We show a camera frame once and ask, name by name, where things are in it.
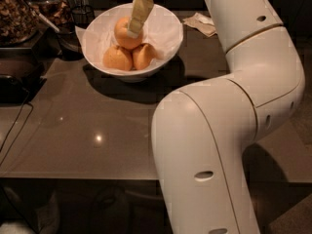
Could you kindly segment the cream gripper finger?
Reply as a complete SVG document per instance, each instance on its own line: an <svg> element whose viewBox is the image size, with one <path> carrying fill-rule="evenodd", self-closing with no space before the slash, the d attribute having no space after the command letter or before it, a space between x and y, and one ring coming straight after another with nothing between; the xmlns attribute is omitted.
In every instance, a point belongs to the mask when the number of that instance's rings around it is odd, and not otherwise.
<svg viewBox="0 0 312 234"><path fill-rule="evenodd" d="M153 0L133 0L132 13L128 22L127 32L130 37L138 38L153 7Z"/></svg>

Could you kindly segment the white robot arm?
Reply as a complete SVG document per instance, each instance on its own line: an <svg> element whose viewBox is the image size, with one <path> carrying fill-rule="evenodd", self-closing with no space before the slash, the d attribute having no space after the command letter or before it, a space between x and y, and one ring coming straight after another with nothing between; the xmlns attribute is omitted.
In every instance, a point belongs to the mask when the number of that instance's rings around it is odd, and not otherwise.
<svg viewBox="0 0 312 234"><path fill-rule="evenodd" d="M260 234L242 154L301 101L304 70L268 0L205 0L229 74L158 104L152 149L174 234Z"/></svg>

